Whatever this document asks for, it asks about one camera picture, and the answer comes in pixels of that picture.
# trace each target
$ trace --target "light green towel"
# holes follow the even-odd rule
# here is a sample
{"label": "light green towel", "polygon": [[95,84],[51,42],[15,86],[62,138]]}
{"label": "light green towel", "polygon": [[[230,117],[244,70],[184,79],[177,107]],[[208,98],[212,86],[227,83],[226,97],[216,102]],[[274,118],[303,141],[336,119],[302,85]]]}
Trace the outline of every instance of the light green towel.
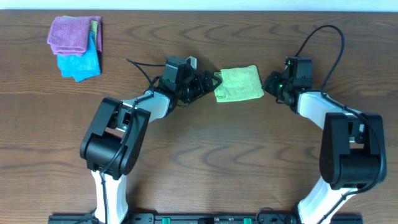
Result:
{"label": "light green towel", "polygon": [[214,90],[217,102],[232,102],[260,98],[264,95],[257,67],[221,69],[214,73],[222,84]]}
{"label": "light green towel", "polygon": [[[73,16],[63,16],[67,18],[74,18]],[[98,22],[97,21],[90,21],[90,31],[93,31],[95,33],[95,49],[97,49],[97,30],[98,30]]]}

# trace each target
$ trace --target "white wall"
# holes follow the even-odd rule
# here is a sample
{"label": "white wall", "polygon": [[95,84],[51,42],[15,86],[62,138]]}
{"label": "white wall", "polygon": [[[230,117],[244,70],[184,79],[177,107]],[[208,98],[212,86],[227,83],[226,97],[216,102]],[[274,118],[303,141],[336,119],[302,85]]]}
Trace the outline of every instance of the white wall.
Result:
{"label": "white wall", "polygon": [[398,0],[0,0],[0,9],[397,12]]}

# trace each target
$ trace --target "wooden table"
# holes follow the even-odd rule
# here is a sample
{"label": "wooden table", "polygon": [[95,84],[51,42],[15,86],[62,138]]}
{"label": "wooden table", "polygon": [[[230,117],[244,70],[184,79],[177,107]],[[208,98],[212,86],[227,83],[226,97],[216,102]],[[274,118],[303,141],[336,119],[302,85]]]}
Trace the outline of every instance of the wooden table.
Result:
{"label": "wooden table", "polygon": [[[47,45],[56,16],[103,16],[103,73],[62,78]],[[334,24],[346,50],[328,86],[336,100],[384,119],[388,173],[376,189],[341,211],[366,223],[398,218],[398,15],[339,12],[0,12],[0,223],[45,223],[53,212],[96,207],[95,183],[79,147],[105,96],[135,98],[148,83],[131,58],[164,63],[196,57],[199,70],[257,65],[260,78],[283,71],[314,28]],[[333,30],[316,34],[319,88],[340,48]],[[145,68],[151,77],[161,68]],[[131,208],[159,213],[256,213],[289,210],[318,180],[322,131],[265,94],[217,103],[214,94],[150,124],[128,176]]]}

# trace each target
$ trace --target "purple cloth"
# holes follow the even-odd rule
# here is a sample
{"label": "purple cloth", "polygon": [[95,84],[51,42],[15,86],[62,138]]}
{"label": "purple cloth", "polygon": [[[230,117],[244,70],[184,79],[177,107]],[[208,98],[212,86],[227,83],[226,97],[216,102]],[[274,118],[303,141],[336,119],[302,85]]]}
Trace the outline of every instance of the purple cloth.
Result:
{"label": "purple cloth", "polygon": [[98,22],[97,27],[97,51],[102,52],[101,16],[78,16],[76,18],[88,18]]}
{"label": "purple cloth", "polygon": [[54,54],[82,56],[87,50],[90,19],[56,17],[52,22],[47,43]]}

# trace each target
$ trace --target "blue cloth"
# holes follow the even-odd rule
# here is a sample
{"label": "blue cloth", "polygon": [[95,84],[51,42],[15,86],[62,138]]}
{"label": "blue cloth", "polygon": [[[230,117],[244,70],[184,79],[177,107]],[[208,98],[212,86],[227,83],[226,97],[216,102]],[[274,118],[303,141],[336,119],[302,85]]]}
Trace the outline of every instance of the blue cloth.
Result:
{"label": "blue cloth", "polygon": [[80,82],[101,74],[94,39],[95,33],[90,31],[87,50],[81,57],[57,55],[58,68],[61,70],[62,77],[73,77],[76,82]]}

